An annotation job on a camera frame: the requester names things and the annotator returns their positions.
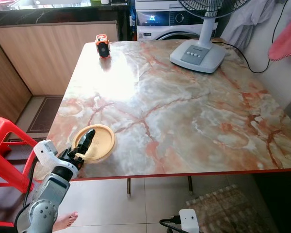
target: table leg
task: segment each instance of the table leg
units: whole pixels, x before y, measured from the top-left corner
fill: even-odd
[[[127,178],[127,197],[128,198],[131,197],[131,193],[130,193],[130,178]]]
[[[188,176],[188,181],[189,181],[189,193],[192,196],[194,193],[193,193],[193,184],[192,184],[192,177],[191,176]]]

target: human foot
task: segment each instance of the human foot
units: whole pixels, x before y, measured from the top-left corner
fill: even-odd
[[[53,232],[66,229],[78,218],[78,212],[74,211],[70,214],[60,216],[53,225]]]

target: washing machine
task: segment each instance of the washing machine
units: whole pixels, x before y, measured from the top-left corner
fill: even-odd
[[[199,38],[203,24],[178,1],[136,0],[136,15],[138,41]]]

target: cabinet door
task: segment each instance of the cabinet door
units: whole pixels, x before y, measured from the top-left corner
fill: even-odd
[[[115,23],[53,24],[0,28],[0,45],[33,95],[63,95],[84,44],[98,34],[118,40]]]
[[[0,48],[0,117],[16,122],[31,96]]]

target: marble table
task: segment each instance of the marble table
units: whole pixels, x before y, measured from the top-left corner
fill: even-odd
[[[104,124],[117,145],[78,179],[291,170],[291,120],[246,63],[226,46],[213,74],[190,71],[169,61],[180,43],[115,42],[106,60],[85,44],[48,138],[62,151]]]

